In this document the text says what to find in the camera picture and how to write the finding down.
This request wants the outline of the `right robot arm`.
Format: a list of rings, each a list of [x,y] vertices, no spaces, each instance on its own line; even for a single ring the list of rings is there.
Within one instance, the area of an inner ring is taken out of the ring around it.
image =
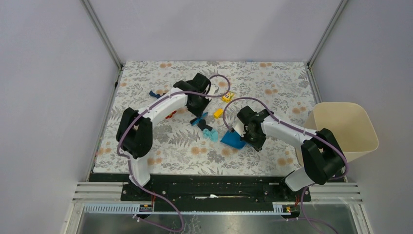
[[[267,109],[255,112],[249,106],[238,112],[235,123],[234,131],[241,141],[257,152],[268,137],[275,137],[300,153],[301,168],[287,175],[279,188],[284,200],[293,200],[305,186],[325,184],[346,166],[347,160],[334,134],[326,128],[319,131],[301,128],[276,118]]]

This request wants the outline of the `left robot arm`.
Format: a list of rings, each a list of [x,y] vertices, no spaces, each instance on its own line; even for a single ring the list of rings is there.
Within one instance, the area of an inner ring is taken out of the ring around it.
[[[116,134],[118,152],[128,159],[130,180],[134,183],[132,194],[139,200],[146,200],[151,194],[147,154],[153,145],[154,127],[180,108],[187,108],[200,117],[210,99],[211,81],[197,73],[188,81],[178,81],[153,103],[138,110],[127,108],[121,117]]]

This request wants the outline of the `blue hand brush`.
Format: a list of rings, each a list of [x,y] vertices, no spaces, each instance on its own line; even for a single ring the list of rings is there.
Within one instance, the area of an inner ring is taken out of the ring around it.
[[[208,115],[208,112],[202,113],[202,115],[200,117],[196,117],[196,118],[192,119],[190,121],[190,124],[192,126],[197,125],[200,122],[200,120],[204,119],[207,115]]]

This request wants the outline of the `black paper scrap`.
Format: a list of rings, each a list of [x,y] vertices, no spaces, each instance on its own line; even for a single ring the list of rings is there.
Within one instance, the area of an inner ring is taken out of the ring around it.
[[[205,119],[201,119],[198,123],[197,126],[201,129],[201,131],[207,129],[208,131],[212,131],[213,127],[207,125],[206,120]]]

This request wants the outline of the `blue dustpan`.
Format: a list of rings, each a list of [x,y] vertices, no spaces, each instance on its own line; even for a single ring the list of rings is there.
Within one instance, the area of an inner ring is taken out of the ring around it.
[[[246,142],[241,140],[241,136],[235,130],[227,131],[220,142],[234,149],[242,149],[246,145]]]

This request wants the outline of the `long dark blue scrap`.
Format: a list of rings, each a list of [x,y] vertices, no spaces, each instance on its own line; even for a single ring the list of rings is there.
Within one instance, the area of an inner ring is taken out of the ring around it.
[[[157,93],[155,93],[155,92],[153,92],[153,91],[150,91],[150,92],[149,92],[149,95],[150,95],[151,97],[156,98],[156,99],[158,99],[158,98],[160,98],[160,97],[162,96],[162,95],[157,94]]]

